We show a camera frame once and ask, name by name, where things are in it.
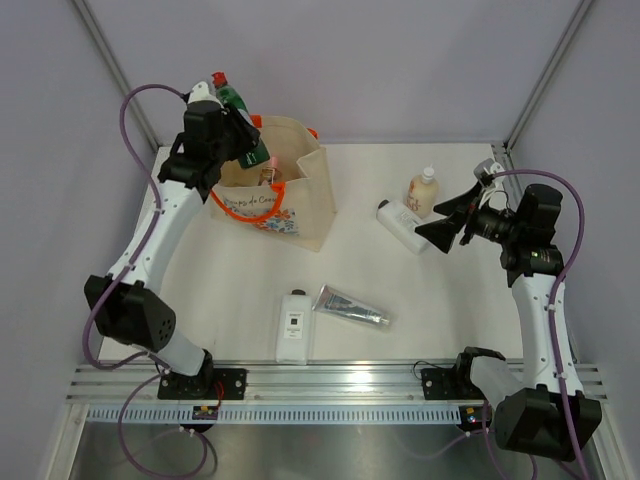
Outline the green bottle red cap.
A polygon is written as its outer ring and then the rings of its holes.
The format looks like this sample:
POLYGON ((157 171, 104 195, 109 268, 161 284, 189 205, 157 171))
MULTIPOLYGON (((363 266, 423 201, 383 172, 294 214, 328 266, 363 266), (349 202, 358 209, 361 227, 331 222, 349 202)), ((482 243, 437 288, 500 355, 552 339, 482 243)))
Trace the green bottle red cap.
POLYGON ((214 72, 212 82, 217 99, 232 112, 232 121, 239 128, 241 155, 238 162, 241 168, 249 169, 264 164, 270 159, 270 154, 250 118, 245 101, 230 85, 224 72, 214 72))

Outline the peach bottle pink cap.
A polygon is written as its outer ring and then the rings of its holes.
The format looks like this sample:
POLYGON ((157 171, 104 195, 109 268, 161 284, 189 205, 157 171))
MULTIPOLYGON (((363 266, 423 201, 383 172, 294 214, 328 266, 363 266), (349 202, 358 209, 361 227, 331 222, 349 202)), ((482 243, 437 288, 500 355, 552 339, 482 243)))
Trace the peach bottle pink cap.
POLYGON ((281 173, 278 169, 278 158, 272 156, 261 169, 258 185, 268 186, 279 180, 281 173))

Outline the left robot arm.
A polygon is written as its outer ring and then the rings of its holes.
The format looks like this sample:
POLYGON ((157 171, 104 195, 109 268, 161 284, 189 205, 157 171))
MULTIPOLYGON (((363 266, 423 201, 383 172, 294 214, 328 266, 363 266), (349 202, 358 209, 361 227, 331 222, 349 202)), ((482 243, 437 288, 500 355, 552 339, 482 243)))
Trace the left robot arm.
POLYGON ((225 162, 257 147, 260 133, 248 113, 216 100, 188 103, 183 131, 152 181, 153 204, 122 256, 84 292, 98 332, 148 353, 180 376, 191 397, 208 396, 215 375, 206 352, 178 329, 160 297, 164 275, 187 226, 221 178, 225 162))

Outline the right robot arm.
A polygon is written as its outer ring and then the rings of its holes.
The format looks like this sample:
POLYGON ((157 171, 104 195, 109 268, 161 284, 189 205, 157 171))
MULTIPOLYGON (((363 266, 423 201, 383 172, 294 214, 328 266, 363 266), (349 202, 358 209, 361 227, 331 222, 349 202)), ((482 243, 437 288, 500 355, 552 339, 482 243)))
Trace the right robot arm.
POLYGON ((531 184, 517 209, 497 210, 483 201, 485 191, 475 184, 435 205, 439 220, 416 231, 444 253, 455 240, 466 245, 475 236, 501 246, 500 264, 519 315, 523 376, 511 372, 501 353, 468 346, 436 385, 487 400, 500 448, 571 462, 598 428, 602 409, 585 394, 567 337, 565 263, 552 243, 563 196, 531 184))

